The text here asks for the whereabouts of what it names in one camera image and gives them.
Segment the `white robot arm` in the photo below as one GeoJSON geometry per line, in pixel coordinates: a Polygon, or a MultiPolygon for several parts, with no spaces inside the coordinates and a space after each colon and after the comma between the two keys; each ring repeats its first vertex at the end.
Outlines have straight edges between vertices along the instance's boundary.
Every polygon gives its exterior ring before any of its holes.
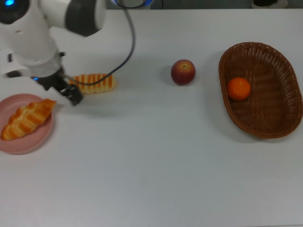
{"type": "MultiPolygon", "coordinates": [[[[63,73],[61,55],[49,28],[58,26],[89,36],[102,28],[105,10],[105,0],[0,0],[0,36],[12,50],[5,60],[8,64],[17,61],[46,90],[54,87],[76,105],[82,95],[59,75],[63,73]]],[[[15,77],[20,72],[6,74],[15,77]]]]}

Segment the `table surface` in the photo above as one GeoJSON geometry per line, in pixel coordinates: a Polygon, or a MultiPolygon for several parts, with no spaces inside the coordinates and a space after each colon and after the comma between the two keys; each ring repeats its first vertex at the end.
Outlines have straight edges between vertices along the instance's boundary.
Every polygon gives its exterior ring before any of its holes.
{"type": "MultiPolygon", "coordinates": [[[[137,46],[112,93],[72,107],[29,78],[1,78],[0,99],[57,100],[36,151],[0,152],[4,227],[243,227],[303,224],[303,126],[277,140],[239,130],[223,105],[218,63],[230,46],[263,42],[291,62],[303,90],[303,10],[131,11],[137,46]],[[170,68],[196,66],[178,87],[170,68]]],[[[122,11],[88,38],[52,28],[70,75],[108,72],[127,56],[122,11]]],[[[0,50],[6,48],[0,41],[0,50]]]]}

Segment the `orange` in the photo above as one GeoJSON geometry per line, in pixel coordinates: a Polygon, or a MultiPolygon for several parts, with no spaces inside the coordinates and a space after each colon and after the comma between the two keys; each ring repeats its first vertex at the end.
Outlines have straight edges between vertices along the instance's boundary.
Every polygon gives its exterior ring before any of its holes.
{"type": "Polygon", "coordinates": [[[233,100],[244,100],[250,95],[250,92],[250,83],[244,78],[236,77],[227,85],[227,94],[233,100]]]}

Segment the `red apple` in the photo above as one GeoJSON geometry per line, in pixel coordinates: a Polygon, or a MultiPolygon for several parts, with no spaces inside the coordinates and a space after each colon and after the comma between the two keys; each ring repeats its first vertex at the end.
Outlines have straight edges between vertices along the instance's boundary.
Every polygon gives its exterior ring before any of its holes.
{"type": "Polygon", "coordinates": [[[170,71],[171,77],[179,86],[190,83],[196,75],[194,64],[190,60],[179,60],[173,64],[170,71]]]}

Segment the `croissant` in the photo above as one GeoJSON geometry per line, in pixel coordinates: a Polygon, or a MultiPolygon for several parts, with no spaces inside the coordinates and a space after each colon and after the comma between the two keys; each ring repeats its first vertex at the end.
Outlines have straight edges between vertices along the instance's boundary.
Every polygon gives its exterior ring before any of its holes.
{"type": "Polygon", "coordinates": [[[55,104],[56,101],[45,99],[18,108],[9,118],[8,124],[4,126],[1,139],[14,140],[33,132],[47,119],[55,104]]]}
{"type": "MultiPolygon", "coordinates": [[[[82,74],[80,76],[74,76],[73,78],[76,81],[79,81],[82,83],[93,83],[93,82],[100,80],[104,76],[106,76],[106,74],[104,74],[104,73],[95,73],[95,74],[82,74]]],[[[70,80],[70,84],[77,85],[83,94],[94,94],[94,93],[112,91],[116,85],[116,80],[113,77],[113,75],[110,75],[102,82],[97,83],[93,86],[86,86],[86,85],[78,84],[72,80],[70,80]]]]}

